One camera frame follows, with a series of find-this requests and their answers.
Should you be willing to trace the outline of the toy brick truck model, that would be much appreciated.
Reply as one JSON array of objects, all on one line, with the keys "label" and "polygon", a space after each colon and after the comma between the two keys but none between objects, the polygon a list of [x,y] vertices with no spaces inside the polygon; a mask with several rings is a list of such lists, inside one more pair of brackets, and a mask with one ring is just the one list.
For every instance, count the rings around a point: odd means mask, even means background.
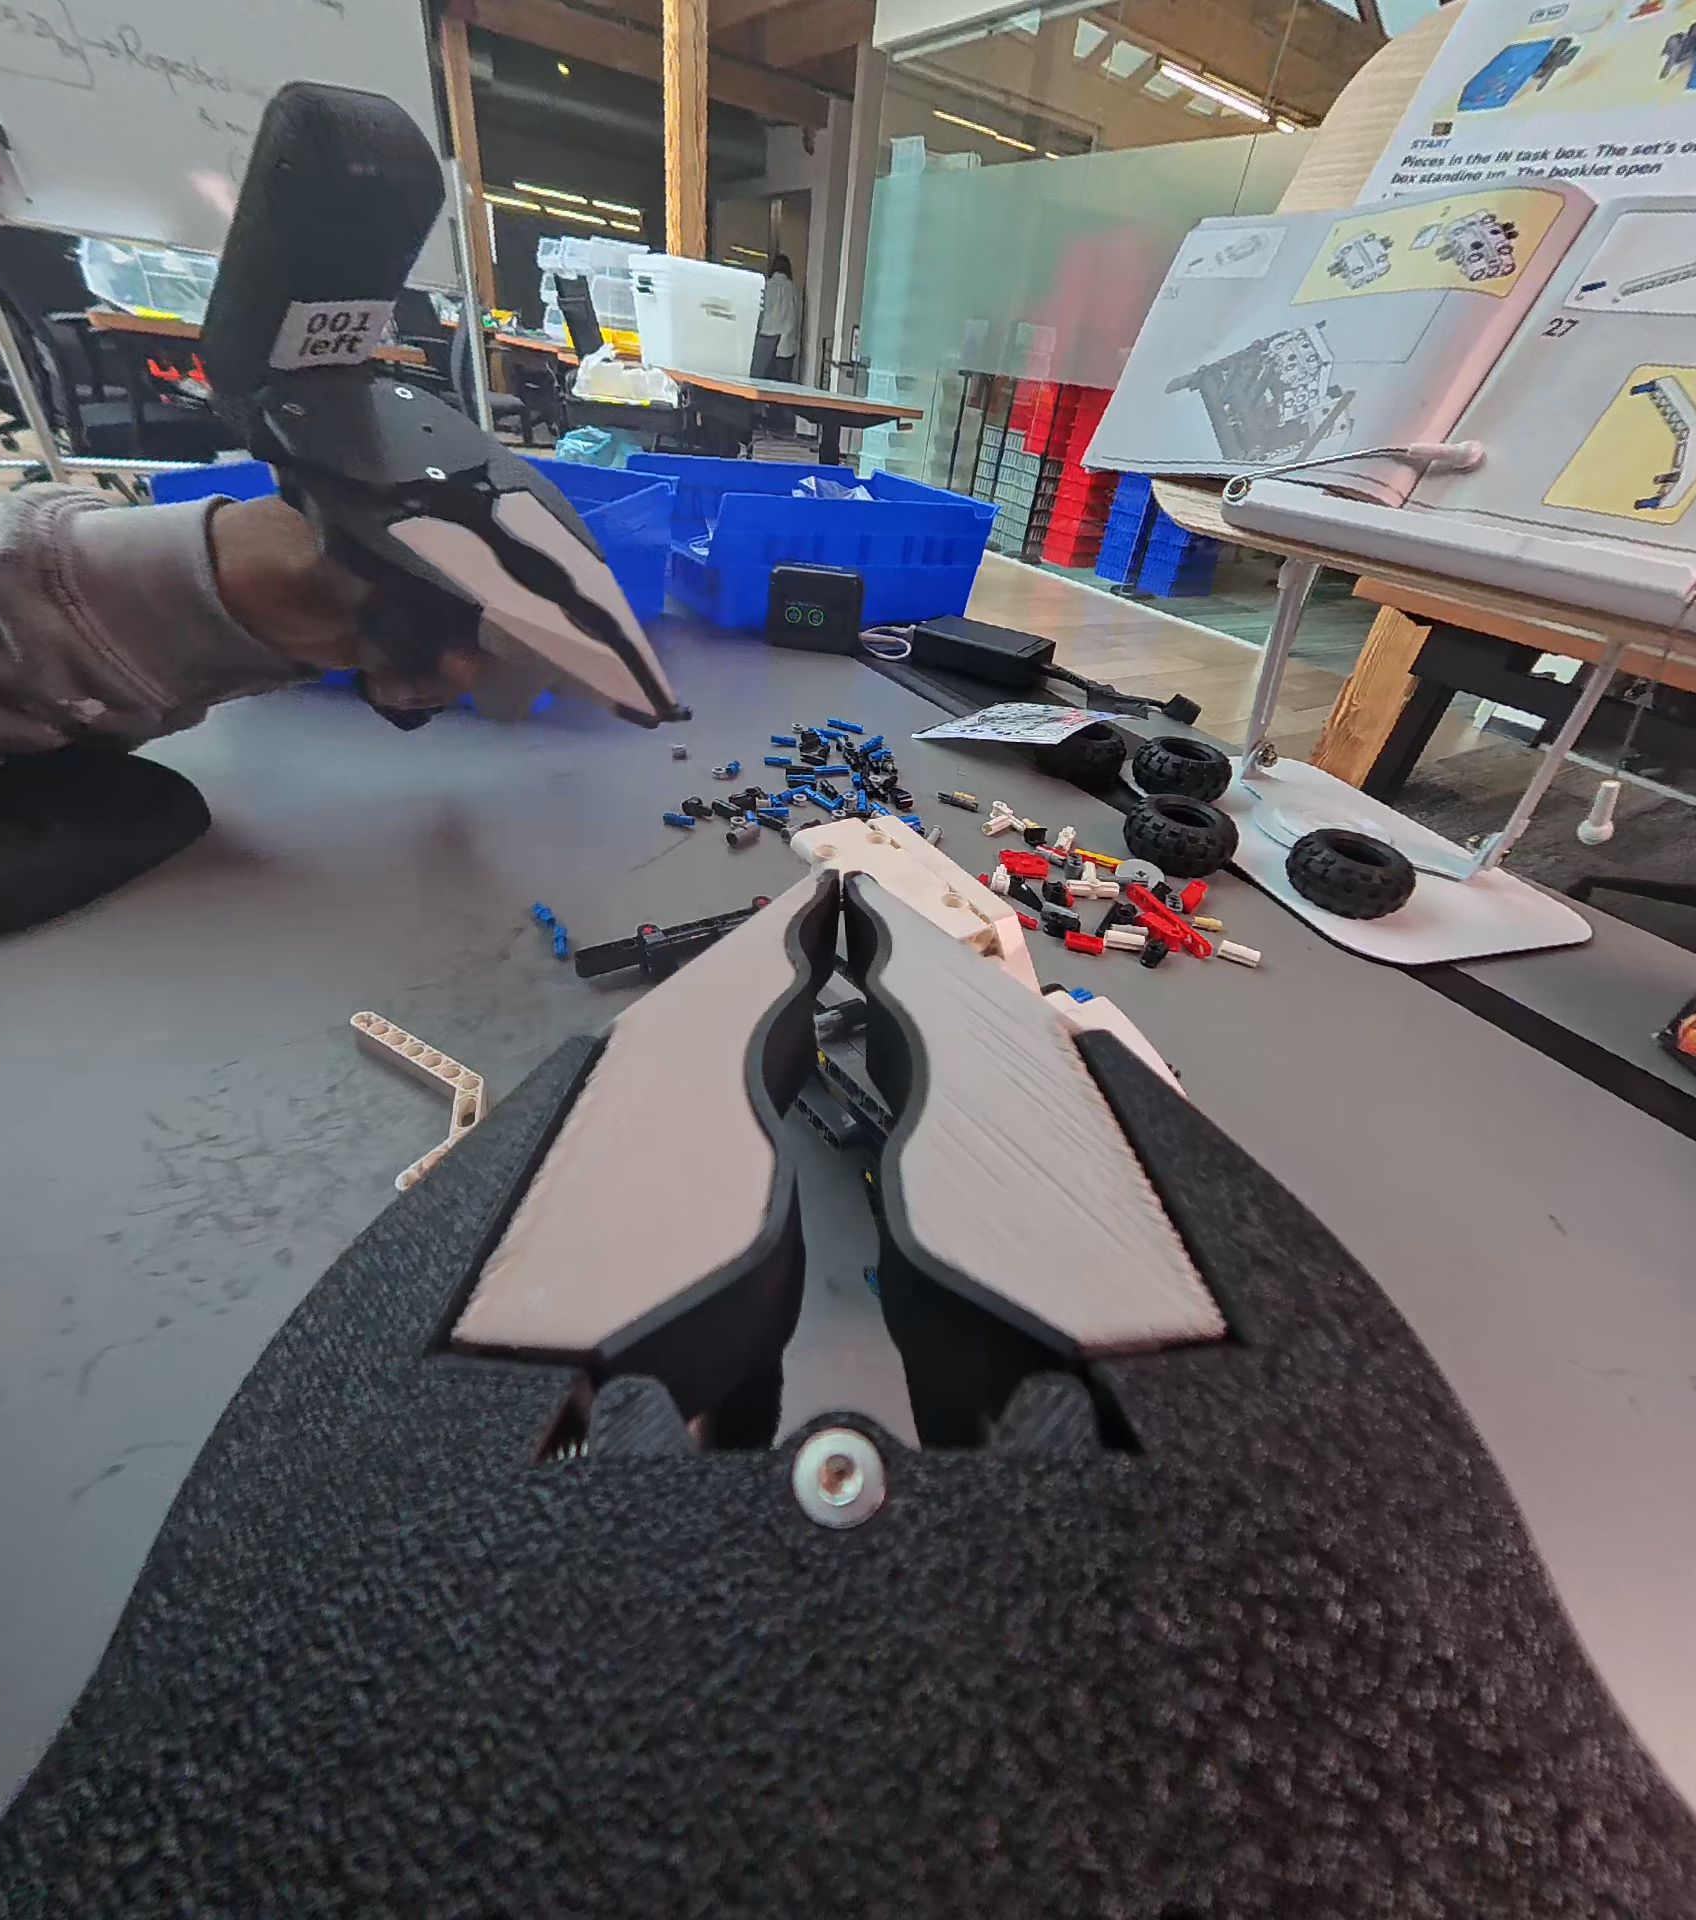
[{"label": "toy brick truck model", "polygon": [[[961,868],[919,830],[892,816],[870,822],[814,822],[796,830],[789,846],[803,864],[803,882],[820,874],[867,878],[884,890],[889,900],[908,906],[999,977],[1042,998],[1062,1030],[1072,1037],[1108,1034],[1175,1093],[1187,1093],[1161,1051],[1114,1001],[1101,994],[1078,1001],[1065,989],[1045,989],[1028,953],[1019,904],[997,895],[987,877]],[[774,897],[756,897],[746,906],[689,923],[644,923],[620,938],[575,950],[572,969],[584,980],[640,973],[647,982],[658,985],[776,903]]]}]

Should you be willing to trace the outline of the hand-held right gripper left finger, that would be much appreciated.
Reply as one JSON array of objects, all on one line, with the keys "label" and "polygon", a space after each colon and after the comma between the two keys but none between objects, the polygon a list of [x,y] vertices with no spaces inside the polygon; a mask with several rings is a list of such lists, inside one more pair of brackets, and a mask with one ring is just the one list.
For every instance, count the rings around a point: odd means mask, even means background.
[{"label": "hand-held right gripper left finger", "polygon": [[449,1332],[478,1358],[661,1380],[768,1449],[807,1253],[785,1121],[817,1069],[840,880],[817,870],[606,1033]]}]

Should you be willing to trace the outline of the person's left hand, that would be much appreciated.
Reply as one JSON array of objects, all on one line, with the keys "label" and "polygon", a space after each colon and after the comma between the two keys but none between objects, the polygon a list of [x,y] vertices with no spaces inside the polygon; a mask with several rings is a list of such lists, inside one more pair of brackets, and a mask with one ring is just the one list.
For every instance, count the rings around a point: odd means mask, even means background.
[{"label": "person's left hand", "polygon": [[425,712],[470,696],[486,670],[477,647],[445,647],[425,669],[394,655],[396,614],[382,593],[326,555],[280,497],[222,501],[207,522],[225,610],[298,669],[349,670],[374,709]]}]

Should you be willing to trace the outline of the grey desk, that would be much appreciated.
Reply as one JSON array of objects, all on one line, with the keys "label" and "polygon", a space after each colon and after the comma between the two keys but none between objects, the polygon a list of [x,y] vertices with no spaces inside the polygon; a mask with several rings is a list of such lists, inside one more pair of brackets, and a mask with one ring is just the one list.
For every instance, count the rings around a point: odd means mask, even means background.
[{"label": "grey desk", "polygon": [[[786,880],[662,829],[661,737],[582,711],[400,737],[289,692],[152,758],[209,836],[0,943],[0,1808],[213,1418],[427,1132],[350,1015],[502,1093],[606,1008],[533,900],[592,943]],[[1432,1347],[1696,1811],[1696,1141],[1240,880],[1214,900],[1259,973],[1110,992]]]}]

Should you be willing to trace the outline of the black power adapter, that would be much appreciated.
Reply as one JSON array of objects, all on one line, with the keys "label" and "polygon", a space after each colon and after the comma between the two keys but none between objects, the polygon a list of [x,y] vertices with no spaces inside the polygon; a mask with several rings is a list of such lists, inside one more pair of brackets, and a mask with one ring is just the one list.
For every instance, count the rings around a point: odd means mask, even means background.
[{"label": "black power adapter", "polygon": [[1022,691],[1053,673],[1056,643],[970,617],[945,614],[912,625],[908,665],[927,673]]}]

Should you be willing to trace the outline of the printed task instruction sheet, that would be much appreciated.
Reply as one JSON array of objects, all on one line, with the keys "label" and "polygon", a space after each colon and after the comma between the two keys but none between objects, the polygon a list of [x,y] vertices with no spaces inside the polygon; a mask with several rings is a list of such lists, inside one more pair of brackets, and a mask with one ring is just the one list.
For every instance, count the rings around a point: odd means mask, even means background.
[{"label": "printed task instruction sheet", "polygon": [[1515,178],[1696,194],[1696,3],[1471,3],[1427,26],[1444,37],[1359,204]]}]

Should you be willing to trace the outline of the pile of blue black pins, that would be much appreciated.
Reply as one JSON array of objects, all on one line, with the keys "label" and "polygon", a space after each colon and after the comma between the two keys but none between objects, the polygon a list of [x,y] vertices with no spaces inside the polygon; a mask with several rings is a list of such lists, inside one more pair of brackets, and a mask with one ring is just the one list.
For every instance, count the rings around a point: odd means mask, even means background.
[{"label": "pile of blue black pins", "polygon": [[754,755],[694,747],[668,760],[679,783],[656,804],[658,827],[677,836],[711,834],[732,852],[790,844],[814,827],[902,827],[936,841],[894,748],[882,732],[827,718],[770,732]]}]

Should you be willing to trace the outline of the sticker sheet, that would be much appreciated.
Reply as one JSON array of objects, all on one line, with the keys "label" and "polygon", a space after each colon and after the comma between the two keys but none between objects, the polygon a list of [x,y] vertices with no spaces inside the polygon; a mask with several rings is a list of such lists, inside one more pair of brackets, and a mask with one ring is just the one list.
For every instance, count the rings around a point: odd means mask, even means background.
[{"label": "sticker sheet", "polygon": [[1045,751],[1066,744],[1092,728],[1113,728],[1114,724],[1114,714],[1094,709],[997,703],[920,728],[912,738],[919,743],[980,743],[985,747]]}]

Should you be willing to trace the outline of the small black device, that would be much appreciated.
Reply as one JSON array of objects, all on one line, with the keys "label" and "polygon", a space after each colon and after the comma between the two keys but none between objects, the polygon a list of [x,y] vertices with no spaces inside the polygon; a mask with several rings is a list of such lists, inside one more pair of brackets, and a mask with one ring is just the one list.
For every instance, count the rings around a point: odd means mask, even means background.
[{"label": "small black device", "polygon": [[778,565],[766,576],[765,638],[786,653],[850,658],[864,632],[864,576],[853,568]]}]

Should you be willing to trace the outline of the white bent brick beam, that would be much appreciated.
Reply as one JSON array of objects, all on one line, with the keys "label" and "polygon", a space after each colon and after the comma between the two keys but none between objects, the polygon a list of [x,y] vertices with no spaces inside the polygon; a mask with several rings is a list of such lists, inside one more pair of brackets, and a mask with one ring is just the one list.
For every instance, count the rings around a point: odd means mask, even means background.
[{"label": "white bent brick beam", "polygon": [[452,1055],[428,1045],[376,1013],[357,1013],[350,1016],[349,1026],[364,1052],[398,1069],[449,1103],[449,1132],[445,1141],[407,1165],[396,1177],[396,1190],[409,1193],[421,1187],[452,1149],[467,1141],[491,1114],[486,1081],[474,1069],[452,1058]]}]

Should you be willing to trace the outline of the instruction booklet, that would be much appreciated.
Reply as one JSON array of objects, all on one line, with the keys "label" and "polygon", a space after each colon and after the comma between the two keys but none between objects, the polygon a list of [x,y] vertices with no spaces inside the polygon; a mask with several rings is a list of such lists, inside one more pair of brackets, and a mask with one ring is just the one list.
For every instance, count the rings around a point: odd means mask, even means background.
[{"label": "instruction booklet", "polygon": [[1202,220],[1085,462],[1223,483],[1236,536],[1696,635],[1696,197]]}]

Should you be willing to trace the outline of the person's left forearm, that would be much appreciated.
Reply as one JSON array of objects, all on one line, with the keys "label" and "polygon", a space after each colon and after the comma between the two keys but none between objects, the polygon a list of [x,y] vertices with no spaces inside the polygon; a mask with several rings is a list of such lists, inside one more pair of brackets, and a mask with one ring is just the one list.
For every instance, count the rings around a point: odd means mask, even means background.
[{"label": "person's left forearm", "polygon": [[302,675],[225,607],[222,497],[106,507],[73,488],[0,493],[0,766],[144,743]]}]

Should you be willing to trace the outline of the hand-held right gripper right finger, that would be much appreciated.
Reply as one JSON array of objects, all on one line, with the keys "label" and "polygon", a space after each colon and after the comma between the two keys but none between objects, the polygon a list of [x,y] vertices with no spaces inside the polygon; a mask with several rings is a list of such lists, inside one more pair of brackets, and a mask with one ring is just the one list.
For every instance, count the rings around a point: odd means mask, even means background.
[{"label": "hand-held right gripper right finger", "polygon": [[862,1057],[891,1127],[878,1302],[919,1442],[980,1451],[1028,1380],[1229,1340],[1085,1037],[870,874],[842,882]]}]

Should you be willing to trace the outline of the stack of red blue bins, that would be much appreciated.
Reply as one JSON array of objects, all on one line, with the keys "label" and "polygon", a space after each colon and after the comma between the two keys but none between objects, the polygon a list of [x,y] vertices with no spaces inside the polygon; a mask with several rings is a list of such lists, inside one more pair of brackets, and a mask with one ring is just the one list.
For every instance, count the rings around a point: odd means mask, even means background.
[{"label": "stack of red blue bins", "polygon": [[1223,545],[1164,516],[1150,479],[1087,462],[1113,398],[1076,382],[958,372],[949,485],[997,511],[988,545],[1011,561],[1145,602],[1206,599]]}]

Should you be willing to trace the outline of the white storage box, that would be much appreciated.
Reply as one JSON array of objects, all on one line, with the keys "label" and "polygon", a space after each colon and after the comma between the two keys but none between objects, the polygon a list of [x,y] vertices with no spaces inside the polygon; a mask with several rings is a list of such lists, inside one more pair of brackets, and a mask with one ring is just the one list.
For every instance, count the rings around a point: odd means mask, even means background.
[{"label": "white storage box", "polygon": [[766,292],[761,272],[665,253],[636,254],[627,271],[647,367],[751,376]]}]

